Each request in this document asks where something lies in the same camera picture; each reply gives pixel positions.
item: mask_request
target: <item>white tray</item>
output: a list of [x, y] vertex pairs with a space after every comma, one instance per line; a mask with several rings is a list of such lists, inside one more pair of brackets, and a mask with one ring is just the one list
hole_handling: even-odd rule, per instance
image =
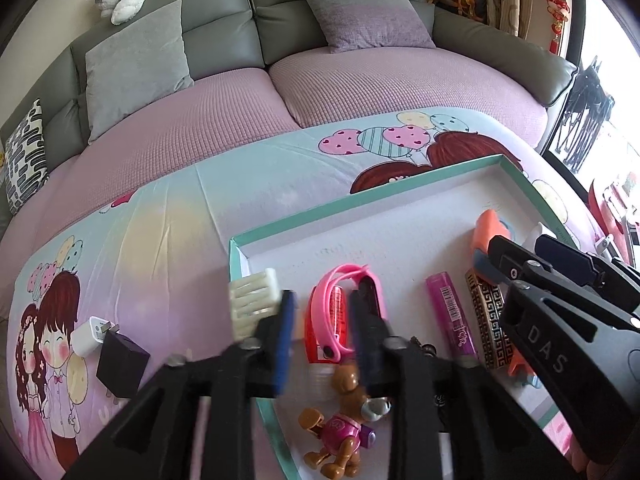
[[[470, 244], [476, 219], [489, 208], [498, 211], [516, 242], [523, 242], [537, 222], [542, 222], [573, 246], [567, 231], [527, 179], [507, 158], [491, 156], [345, 197], [239, 235], [230, 242], [231, 279], [266, 267], [276, 269], [281, 288], [298, 295], [296, 337], [300, 338], [302, 314], [320, 277], [340, 264], [369, 264], [382, 282], [394, 333], [434, 344], [438, 355], [446, 357], [446, 342], [424, 286], [427, 276], [446, 270], [481, 353], [465, 273], [471, 267]], [[323, 478], [302, 462], [306, 452], [317, 451], [320, 446], [298, 426], [300, 411], [314, 406], [327, 417], [337, 411], [335, 400], [318, 402], [318, 396], [310, 391], [308, 368], [302, 342], [297, 341], [284, 394], [273, 404], [258, 402], [288, 479]], [[497, 377], [539, 424], [557, 413], [543, 388], [518, 386], [500, 372]], [[359, 476], [367, 480], [386, 479], [390, 418], [377, 423], [375, 430], [375, 448], [362, 452]], [[448, 476], [451, 466], [446, 444], [442, 455], [443, 473]]]

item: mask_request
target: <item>bed sheet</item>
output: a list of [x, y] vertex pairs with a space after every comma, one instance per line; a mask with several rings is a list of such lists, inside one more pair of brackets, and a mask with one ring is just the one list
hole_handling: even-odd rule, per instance
[[[24, 455], [43, 480], [59, 479], [125, 402], [95, 377], [99, 352], [69, 357], [68, 336], [89, 316], [119, 324], [150, 353], [143, 380], [172, 353], [194, 360], [218, 354], [232, 341], [231, 237], [350, 192], [496, 153], [527, 174], [578, 246], [594, 251], [602, 235], [596, 222], [534, 150], [484, 114], [441, 107], [241, 146], [68, 227], [29, 258], [15, 281], [6, 371]], [[264, 430], [255, 431], [258, 478], [280, 478]]]

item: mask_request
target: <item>lip gloss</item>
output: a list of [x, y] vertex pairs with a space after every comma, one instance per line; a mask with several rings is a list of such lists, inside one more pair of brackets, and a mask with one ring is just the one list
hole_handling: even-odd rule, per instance
[[427, 292], [438, 319], [440, 330], [446, 336], [453, 358], [471, 355], [478, 358], [478, 352], [471, 339], [465, 313], [448, 272], [440, 272], [424, 280]]

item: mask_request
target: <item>white charger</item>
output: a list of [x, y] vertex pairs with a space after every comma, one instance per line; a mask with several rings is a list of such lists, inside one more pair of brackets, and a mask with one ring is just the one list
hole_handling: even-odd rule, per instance
[[522, 246], [531, 253], [536, 253], [536, 240], [540, 238], [542, 235], [549, 235], [552, 238], [558, 239], [554, 232], [551, 229], [548, 229], [544, 224], [538, 222], [537, 225], [533, 227], [529, 235], [527, 235], [526, 240]]
[[71, 348], [80, 357], [87, 357], [104, 341], [107, 330], [117, 331], [118, 326], [111, 321], [100, 317], [91, 316], [71, 333]]

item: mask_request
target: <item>red container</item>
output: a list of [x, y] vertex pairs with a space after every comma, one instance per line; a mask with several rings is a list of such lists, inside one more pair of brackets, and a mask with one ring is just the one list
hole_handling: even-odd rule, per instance
[[[316, 288], [311, 291], [309, 304], [305, 314], [305, 351], [309, 363], [334, 364], [324, 356], [324, 351], [318, 344], [314, 327], [311, 323], [311, 298], [316, 292]], [[329, 294], [329, 323], [333, 329], [335, 337], [342, 346], [347, 345], [347, 301], [344, 291], [339, 286], [334, 286]]]

